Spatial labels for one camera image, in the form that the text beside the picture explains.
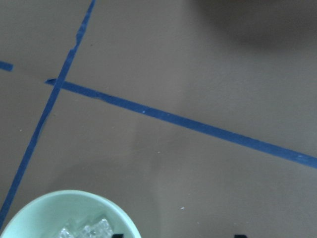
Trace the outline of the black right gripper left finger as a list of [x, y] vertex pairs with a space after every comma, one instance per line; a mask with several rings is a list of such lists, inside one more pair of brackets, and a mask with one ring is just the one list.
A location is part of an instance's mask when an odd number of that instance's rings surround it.
[[124, 234], [113, 234], [111, 238], [124, 238]]

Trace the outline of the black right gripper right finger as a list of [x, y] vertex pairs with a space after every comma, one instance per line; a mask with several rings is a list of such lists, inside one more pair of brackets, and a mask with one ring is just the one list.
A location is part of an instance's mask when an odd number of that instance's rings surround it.
[[248, 238], [248, 237], [244, 234], [236, 234], [234, 235], [234, 238]]

